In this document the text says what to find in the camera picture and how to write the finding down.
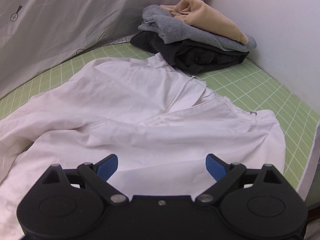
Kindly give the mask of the white garment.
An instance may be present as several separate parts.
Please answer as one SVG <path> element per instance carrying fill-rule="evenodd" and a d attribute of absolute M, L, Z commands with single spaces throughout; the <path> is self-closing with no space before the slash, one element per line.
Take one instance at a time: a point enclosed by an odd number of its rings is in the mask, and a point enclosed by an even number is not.
<path fill-rule="evenodd" d="M 210 153 L 283 171 L 284 133 L 272 111 L 236 107 L 159 54 L 93 60 L 1 121 L 1 239 L 21 238 L 17 206 L 52 164 L 116 154 L 109 182 L 125 195 L 196 197 L 214 183 Z"/>

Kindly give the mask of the black folded garment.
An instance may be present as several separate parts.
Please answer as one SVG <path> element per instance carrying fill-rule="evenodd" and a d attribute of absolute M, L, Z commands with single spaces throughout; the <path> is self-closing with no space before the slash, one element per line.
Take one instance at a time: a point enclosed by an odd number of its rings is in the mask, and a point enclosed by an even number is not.
<path fill-rule="evenodd" d="M 151 31 L 141 31 L 131 38 L 130 43 L 150 53 L 160 53 L 170 66 L 189 74 L 212 72 L 241 64 L 249 54 L 223 51 L 189 39 L 166 44 L 157 33 Z"/>

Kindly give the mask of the beige folded garment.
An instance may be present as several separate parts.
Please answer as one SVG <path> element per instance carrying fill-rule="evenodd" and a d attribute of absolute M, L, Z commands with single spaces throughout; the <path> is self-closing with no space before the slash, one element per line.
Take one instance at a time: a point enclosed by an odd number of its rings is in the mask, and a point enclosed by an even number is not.
<path fill-rule="evenodd" d="M 248 44 L 248 37 L 229 18 L 201 0 L 181 0 L 177 5 L 161 5 L 161 8 L 192 27 Z"/>

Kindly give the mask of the grey folded garment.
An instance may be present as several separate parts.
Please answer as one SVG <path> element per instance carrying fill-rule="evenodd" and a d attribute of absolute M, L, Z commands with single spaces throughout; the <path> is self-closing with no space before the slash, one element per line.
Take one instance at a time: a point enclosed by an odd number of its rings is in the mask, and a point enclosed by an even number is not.
<path fill-rule="evenodd" d="M 167 10 L 158 5 L 150 5 L 144 8 L 142 18 L 143 22 L 138 29 L 157 33 L 165 44 L 189 39 L 214 46 L 223 51 L 249 52 L 257 47 L 255 39 L 250 35 L 248 36 L 248 44 L 242 44 L 227 37 L 187 25 L 173 18 Z"/>

